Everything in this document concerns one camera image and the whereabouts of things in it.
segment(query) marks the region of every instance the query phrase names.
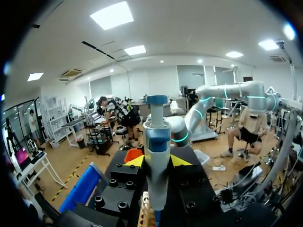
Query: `white robotic arm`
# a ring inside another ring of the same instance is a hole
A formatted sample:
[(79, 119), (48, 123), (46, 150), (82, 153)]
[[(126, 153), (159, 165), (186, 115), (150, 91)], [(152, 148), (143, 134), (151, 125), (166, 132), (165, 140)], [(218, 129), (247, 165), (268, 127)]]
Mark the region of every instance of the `white robotic arm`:
[(171, 137), (178, 147), (189, 143), (194, 130), (206, 116), (206, 111), (213, 105), (213, 97), (237, 98), (247, 97), (248, 108), (253, 113), (274, 111), (279, 107), (281, 96), (273, 89), (264, 91), (261, 81), (248, 81), (232, 85), (201, 86), (196, 90), (199, 102), (186, 114), (185, 118), (176, 116), (168, 118), (171, 125)]

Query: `yellow triangle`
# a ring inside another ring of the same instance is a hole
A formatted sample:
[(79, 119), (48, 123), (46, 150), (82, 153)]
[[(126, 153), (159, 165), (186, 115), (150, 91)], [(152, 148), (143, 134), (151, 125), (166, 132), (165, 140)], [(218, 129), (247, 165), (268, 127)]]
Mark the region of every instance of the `yellow triangle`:
[(170, 157), (171, 157), (171, 160), (172, 160), (172, 163), (173, 163), (174, 166), (179, 166), (179, 165), (190, 166), (190, 165), (192, 165), (189, 162), (184, 161), (183, 159), (181, 159), (177, 156), (170, 155)]
[(125, 164), (123, 164), (124, 166), (130, 166), (130, 165), (134, 165), (134, 166), (138, 166), (138, 167), (142, 167), (143, 164), (143, 159), (144, 159), (144, 155), (141, 155), (135, 159), (133, 159), (132, 161), (126, 162)]

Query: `power strip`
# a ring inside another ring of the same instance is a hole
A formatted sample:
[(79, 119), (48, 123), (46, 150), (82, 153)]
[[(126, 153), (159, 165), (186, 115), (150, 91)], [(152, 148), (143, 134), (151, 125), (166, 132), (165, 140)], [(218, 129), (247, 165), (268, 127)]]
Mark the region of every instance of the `power strip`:
[(213, 170), (214, 171), (225, 171), (226, 168), (223, 165), (221, 165), (221, 166), (213, 166)]

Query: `black shorts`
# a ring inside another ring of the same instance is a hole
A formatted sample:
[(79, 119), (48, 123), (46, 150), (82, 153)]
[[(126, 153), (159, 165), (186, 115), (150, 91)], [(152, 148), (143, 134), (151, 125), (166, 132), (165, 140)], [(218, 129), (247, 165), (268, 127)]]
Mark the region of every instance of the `black shorts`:
[(244, 140), (245, 142), (248, 142), (250, 145), (252, 145), (254, 142), (259, 141), (262, 142), (261, 138), (248, 131), (246, 128), (242, 127), (240, 129), (240, 138), (237, 137), (238, 140)]
[(126, 115), (122, 121), (121, 121), (121, 125), (124, 127), (129, 127), (129, 128), (133, 128), (134, 126), (136, 126), (137, 124), (139, 124), (140, 122), (140, 116), (139, 115), (135, 115), (133, 110), (131, 110), (128, 115)]

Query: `man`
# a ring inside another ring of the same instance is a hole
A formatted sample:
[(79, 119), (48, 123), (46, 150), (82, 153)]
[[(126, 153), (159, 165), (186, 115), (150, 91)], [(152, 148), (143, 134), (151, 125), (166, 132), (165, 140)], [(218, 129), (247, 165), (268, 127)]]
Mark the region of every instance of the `man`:
[(262, 137), (267, 131), (267, 116), (265, 113), (251, 113), (249, 108), (245, 108), (239, 120), (239, 127), (229, 130), (228, 151), (221, 154), (221, 157), (233, 157), (232, 147), (234, 137), (244, 140), (250, 144), (250, 149), (245, 151), (244, 160), (247, 162), (248, 154), (258, 155), (261, 152)]
[(188, 98), (188, 107), (190, 109), (198, 101), (198, 96), (196, 95), (196, 93), (194, 91), (191, 91), (187, 95), (187, 98)]
[(34, 116), (34, 111), (30, 110), (29, 111), (28, 124), (29, 124), (30, 130), (32, 132), (33, 138), (36, 141), (38, 150), (44, 151), (45, 148), (42, 148), (41, 145), (40, 145), (39, 135), (38, 135), (38, 132), (37, 132), (37, 129), (36, 129), (36, 126), (35, 126), (35, 123), (36, 123), (37, 119), (34, 120), (33, 116)]
[(122, 126), (128, 130), (128, 141), (126, 143), (132, 144), (133, 147), (139, 145), (138, 131), (136, 125), (139, 123), (134, 110), (125, 100), (118, 97), (106, 98), (102, 96), (97, 102), (98, 106), (102, 106), (106, 110), (106, 121), (102, 122), (107, 124), (111, 115), (115, 114), (118, 121)]

